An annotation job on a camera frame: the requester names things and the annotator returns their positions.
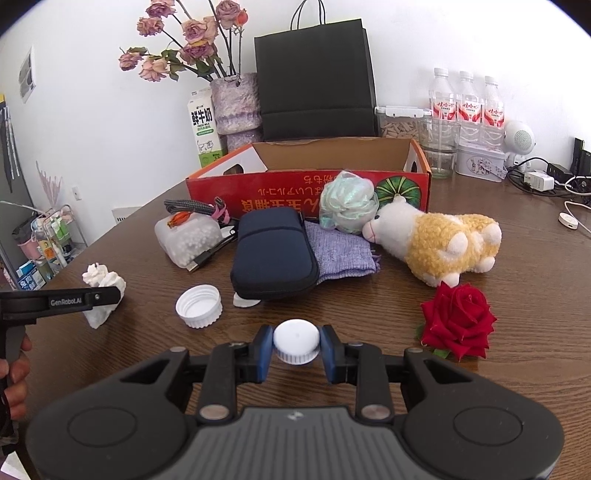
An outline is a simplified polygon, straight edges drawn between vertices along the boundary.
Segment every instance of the white speaker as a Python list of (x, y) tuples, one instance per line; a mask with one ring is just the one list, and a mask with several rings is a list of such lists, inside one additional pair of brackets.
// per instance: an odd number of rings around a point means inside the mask
[[(513, 167), (526, 160), (527, 155), (535, 147), (533, 130), (525, 123), (511, 121), (505, 124), (505, 147), (507, 158), (505, 166)], [(523, 164), (519, 170), (525, 171), (531, 168), (530, 162)]]

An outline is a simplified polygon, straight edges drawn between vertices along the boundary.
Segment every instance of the plush toy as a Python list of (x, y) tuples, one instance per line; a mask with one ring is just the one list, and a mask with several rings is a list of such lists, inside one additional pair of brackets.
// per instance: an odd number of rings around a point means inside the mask
[(501, 229), (484, 215), (424, 213), (397, 196), (363, 227), (366, 240), (406, 262), (431, 287), (460, 283), (460, 273), (488, 272), (501, 246)]

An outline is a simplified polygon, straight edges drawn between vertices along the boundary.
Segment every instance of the plush toy head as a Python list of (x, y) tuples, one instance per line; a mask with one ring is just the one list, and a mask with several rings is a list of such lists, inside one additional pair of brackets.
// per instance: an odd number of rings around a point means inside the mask
[(401, 196), (365, 224), (363, 236), (432, 287), (442, 281), (455, 287), (465, 271), (489, 271), (501, 244), (501, 229), (491, 218), (424, 213)]

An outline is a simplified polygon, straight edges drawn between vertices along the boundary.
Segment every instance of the zippered case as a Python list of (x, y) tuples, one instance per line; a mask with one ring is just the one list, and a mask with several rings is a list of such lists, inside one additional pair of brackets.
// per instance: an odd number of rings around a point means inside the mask
[(305, 294), (319, 268), (300, 214), (290, 207), (253, 210), (240, 219), (230, 279), (243, 299)]

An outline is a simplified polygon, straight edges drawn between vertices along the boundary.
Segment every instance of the speaker grille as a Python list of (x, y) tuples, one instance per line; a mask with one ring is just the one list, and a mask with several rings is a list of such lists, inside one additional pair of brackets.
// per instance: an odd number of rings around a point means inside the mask
[(518, 130), (515, 133), (514, 143), (519, 151), (526, 152), (531, 148), (531, 135), (525, 130)]

